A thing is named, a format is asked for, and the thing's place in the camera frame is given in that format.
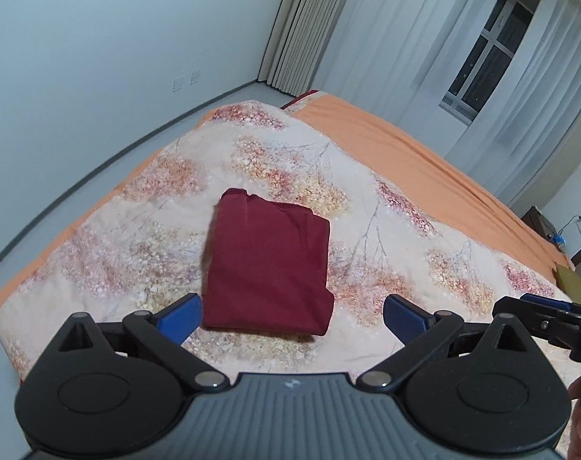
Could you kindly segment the dark red garment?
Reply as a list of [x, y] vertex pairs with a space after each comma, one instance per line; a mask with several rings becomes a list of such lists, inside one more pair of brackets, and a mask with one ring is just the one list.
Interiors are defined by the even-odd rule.
[[225, 191], [208, 244], [204, 326], [325, 335], [335, 302], [329, 239], [330, 222], [303, 205]]

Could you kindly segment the olive green pillow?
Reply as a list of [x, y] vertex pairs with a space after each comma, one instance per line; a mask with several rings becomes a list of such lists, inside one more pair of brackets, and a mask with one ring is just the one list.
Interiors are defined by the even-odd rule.
[[575, 271], [556, 265], [556, 284], [573, 302], [581, 304], [581, 276]]

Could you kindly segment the blue object on nightstand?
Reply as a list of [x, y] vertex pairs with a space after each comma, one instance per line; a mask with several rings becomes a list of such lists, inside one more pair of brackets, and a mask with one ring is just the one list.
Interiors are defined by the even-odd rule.
[[565, 246], [566, 245], [566, 241], [564, 239], [564, 237], [561, 234], [555, 234], [552, 236], [552, 243], [556, 244], [556, 245], [561, 245], [561, 246]]

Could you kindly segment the dark wooden nightstand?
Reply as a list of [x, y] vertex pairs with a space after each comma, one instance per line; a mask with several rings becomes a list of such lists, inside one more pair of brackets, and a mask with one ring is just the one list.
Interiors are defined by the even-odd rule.
[[523, 214], [521, 220], [544, 240], [549, 243], [555, 243], [556, 227], [535, 205], [532, 205]]

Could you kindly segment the white sheer curtain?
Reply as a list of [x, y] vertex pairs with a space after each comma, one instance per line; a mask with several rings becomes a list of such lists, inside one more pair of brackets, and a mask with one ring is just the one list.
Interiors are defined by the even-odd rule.
[[476, 116], [449, 89], [497, 0], [346, 0], [316, 87], [394, 123], [515, 205], [581, 113], [581, 0], [539, 0], [504, 27], [507, 66]]

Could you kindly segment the beige pleated curtain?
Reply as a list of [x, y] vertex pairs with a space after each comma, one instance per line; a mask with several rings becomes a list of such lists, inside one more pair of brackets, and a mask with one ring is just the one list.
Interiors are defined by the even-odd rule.
[[257, 80], [298, 97], [309, 89], [346, 0], [281, 0]]

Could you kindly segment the window with dark frame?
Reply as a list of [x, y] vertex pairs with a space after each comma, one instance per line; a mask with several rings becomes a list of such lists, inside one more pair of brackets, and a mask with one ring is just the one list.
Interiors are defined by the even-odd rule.
[[508, 70], [534, 14], [519, 0], [497, 0], [440, 106], [469, 126]]

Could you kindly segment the white wall sockets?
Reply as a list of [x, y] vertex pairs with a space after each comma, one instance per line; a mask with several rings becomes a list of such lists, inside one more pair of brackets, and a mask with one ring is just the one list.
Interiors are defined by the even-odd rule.
[[173, 79], [172, 82], [172, 92], [176, 94], [176, 92], [181, 92], [188, 86], [196, 85], [200, 82], [202, 75], [201, 69], [191, 69], [182, 71], [176, 78]]

